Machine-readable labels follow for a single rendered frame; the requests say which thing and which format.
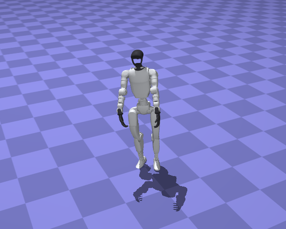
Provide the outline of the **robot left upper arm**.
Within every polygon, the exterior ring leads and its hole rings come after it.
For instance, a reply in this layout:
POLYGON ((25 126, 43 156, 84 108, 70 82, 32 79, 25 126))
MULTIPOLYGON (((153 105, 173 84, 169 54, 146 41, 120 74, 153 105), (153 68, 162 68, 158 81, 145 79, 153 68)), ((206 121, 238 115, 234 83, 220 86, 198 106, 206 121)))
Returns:
POLYGON ((156 94, 156 87, 158 87, 158 72, 155 69, 149 69, 149 75, 151 76, 152 87, 150 88, 151 94, 156 94))

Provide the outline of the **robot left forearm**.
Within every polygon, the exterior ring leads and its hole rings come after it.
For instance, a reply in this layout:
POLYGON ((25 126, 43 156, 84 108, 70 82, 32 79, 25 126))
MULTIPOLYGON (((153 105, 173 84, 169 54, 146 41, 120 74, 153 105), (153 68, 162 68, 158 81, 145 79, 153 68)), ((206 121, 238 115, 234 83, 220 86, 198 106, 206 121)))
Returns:
POLYGON ((154 106, 154 111, 155 111, 155 107, 158 107, 159 108, 159 111, 160 111, 160 102, 159 102, 159 90, 158 90, 158 87, 156 87, 156 94, 153 94, 152 97, 153 97, 153 106, 154 106))

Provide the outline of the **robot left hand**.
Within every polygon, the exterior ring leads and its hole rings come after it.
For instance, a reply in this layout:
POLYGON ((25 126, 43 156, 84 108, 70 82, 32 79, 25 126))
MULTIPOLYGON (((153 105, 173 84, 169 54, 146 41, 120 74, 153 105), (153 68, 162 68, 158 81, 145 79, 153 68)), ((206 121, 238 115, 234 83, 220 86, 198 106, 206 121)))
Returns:
POLYGON ((156 126, 154 126, 154 128, 157 128, 160 124, 160 113, 159 112, 159 108, 158 107, 155 107, 155 114, 156 114, 156 121, 155 123, 157 122, 156 126))

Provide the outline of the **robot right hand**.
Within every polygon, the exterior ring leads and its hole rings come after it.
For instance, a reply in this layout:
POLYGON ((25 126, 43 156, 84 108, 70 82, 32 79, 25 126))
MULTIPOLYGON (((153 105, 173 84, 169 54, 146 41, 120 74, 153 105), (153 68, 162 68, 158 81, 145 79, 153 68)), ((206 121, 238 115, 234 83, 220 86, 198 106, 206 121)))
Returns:
POLYGON ((117 111, 118 111, 119 120, 120 120, 122 126, 128 127, 128 125, 125 125, 123 122, 123 117, 122 117, 123 113, 121 112, 121 109, 118 109, 117 111))

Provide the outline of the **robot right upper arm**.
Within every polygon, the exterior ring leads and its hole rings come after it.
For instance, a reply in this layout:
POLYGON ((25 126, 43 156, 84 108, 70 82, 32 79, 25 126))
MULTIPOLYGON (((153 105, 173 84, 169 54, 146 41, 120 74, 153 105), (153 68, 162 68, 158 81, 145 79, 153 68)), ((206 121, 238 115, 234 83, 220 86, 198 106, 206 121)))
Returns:
POLYGON ((121 77, 121 89, 119 90, 119 95, 125 96, 127 95, 127 84, 128 84, 128 80, 127 78, 129 78, 128 76, 129 70, 124 70, 122 72, 122 77, 121 77))

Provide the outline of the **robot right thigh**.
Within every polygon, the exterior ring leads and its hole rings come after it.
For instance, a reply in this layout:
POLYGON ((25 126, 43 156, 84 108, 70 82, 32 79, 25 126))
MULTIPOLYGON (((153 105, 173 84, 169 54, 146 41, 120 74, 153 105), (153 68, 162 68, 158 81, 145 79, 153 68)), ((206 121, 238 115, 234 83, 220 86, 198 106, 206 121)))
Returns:
POLYGON ((139 132, 137 107, 132 107, 128 113, 129 128, 132 136, 138 141, 143 140, 143 133, 139 132))

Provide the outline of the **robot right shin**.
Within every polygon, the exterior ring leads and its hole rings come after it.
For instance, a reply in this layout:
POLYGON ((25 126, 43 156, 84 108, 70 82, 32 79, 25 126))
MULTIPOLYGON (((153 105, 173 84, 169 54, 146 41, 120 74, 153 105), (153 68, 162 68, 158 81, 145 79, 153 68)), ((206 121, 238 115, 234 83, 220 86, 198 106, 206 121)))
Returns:
POLYGON ((142 161, 143 161, 144 160, 144 157, 143 157, 143 140, 138 141, 137 139, 134 138, 134 145, 135 145, 136 151, 138 152, 139 160, 142 159, 142 161))

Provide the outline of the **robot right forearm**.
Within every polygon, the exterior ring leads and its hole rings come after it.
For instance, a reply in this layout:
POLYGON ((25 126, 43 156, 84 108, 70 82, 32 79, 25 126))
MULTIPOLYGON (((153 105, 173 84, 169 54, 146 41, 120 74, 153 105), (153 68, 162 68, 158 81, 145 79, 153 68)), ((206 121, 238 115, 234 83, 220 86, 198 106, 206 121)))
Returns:
MULTIPOLYGON (((123 97, 122 95, 119 95, 119 96, 118 96, 117 110, 118 110, 118 109, 121 109, 121 112, 123 112, 124 100, 125 100, 125 97, 123 97)), ((116 111, 117 111, 117 110, 116 110, 116 111)), ((117 112, 118 112, 118 111, 117 111, 117 112)))

